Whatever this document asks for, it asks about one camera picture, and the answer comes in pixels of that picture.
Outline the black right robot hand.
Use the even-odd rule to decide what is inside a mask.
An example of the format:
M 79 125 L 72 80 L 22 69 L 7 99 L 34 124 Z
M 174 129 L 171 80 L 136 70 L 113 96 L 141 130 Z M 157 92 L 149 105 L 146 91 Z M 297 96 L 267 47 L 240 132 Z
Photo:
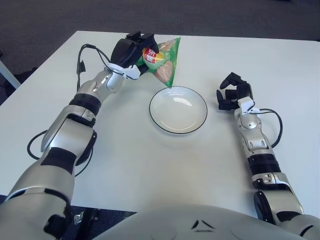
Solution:
M 229 85 L 235 86 L 236 89 L 226 89 Z M 223 89 L 226 89 L 224 92 L 225 98 L 221 93 Z M 238 100 L 245 97 L 253 99 L 253 93 L 249 83 L 231 72 L 220 84 L 219 90 L 216 91 L 216 97 L 219 110 L 231 111 L 239 108 Z

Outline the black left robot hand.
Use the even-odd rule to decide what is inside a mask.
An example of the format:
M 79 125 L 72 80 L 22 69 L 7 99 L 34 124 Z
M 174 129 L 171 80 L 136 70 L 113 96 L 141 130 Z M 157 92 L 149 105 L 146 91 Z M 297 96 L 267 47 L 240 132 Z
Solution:
M 141 33 L 141 31 L 129 33 L 115 45 L 110 62 L 122 68 L 136 65 L 143 55 L 144 49 L 151 49 L 155 53 L 159 52 L 154 34 Z

